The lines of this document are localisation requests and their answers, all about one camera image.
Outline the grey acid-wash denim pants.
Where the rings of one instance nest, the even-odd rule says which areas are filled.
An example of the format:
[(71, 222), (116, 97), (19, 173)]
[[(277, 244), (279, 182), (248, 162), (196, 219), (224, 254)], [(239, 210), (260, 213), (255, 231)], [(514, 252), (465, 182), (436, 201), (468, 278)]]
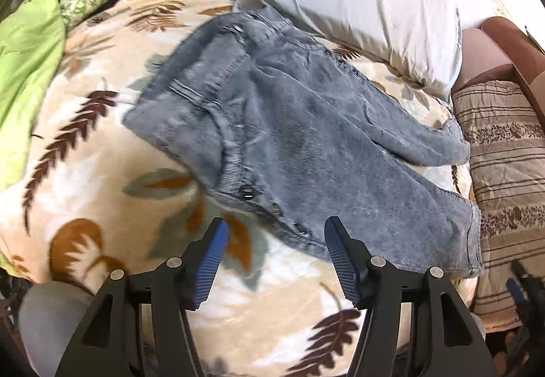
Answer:
[(198, 27), (123, 123), (301, 252), (325, 257), (325, 221), (339, 217), (398, 267), (483, 272), (479, 209), (418, 173), (468, 161), (457, 122), (419, 122), (270, 7)]

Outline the leaf-pattern cream blanket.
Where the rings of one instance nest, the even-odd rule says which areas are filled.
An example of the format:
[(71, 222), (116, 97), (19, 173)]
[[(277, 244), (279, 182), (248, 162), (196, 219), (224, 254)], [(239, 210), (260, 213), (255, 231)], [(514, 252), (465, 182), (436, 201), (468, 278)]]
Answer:
[(348, 367), (360, 317), (332, 265), (288, 247), (259, 217), (218, 205), (121, 122), (176, 44), (232, 4), (120, 0), (69, 34), (30, 144), (40, 182), (1, 195), (1, 251), (11, 274), (94, 291), (114, 269), (154, 268), (226, 217), (222, 266), (190, 318), (204, 368), (335, 375)]

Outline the person's grey trouser leg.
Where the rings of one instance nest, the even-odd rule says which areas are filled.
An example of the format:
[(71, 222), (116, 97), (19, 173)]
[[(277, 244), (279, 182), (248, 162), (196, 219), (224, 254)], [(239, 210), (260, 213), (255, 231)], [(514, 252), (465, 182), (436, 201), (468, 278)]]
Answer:
[(62, 282), (37, 284), (22, 300), (18, 319), (30, 364), (39, 376), (55, 376), (93, 295)]

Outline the striped floral beige cushion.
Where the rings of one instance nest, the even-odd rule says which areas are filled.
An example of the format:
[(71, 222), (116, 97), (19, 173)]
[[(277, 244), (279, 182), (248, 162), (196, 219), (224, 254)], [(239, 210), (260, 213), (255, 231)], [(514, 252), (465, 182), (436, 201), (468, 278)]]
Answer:
[(493, 80), (453, 95), (471, 145), (469, 170), (481, 213), (484, 273), (473, 311), (489, 333), (520, 324), (506, 282), (511, 263), (544, 276), (544, 130), (520, 86)]

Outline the green patterned quilt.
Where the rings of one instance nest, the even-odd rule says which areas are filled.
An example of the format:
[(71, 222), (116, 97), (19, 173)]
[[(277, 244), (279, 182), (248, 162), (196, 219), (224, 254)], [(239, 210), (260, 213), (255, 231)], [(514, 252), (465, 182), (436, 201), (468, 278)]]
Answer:
[(1, 23), (1, 186), (24, 174), (30, 129), (66, 33), (110, 0), (25, 0)]

